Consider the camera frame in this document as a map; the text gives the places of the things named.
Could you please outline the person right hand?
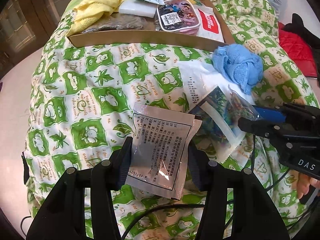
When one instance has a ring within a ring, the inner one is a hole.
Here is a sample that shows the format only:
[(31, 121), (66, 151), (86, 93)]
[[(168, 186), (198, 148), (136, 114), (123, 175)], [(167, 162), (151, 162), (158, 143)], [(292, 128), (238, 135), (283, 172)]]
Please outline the person right hand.
[(310, 186), (316, 189), (320, 188), (320, 181), (307, 176), (306, 174), (300, 173), (297, 181), (297, 197), (301, 199), (304, 195), (309, 192)]

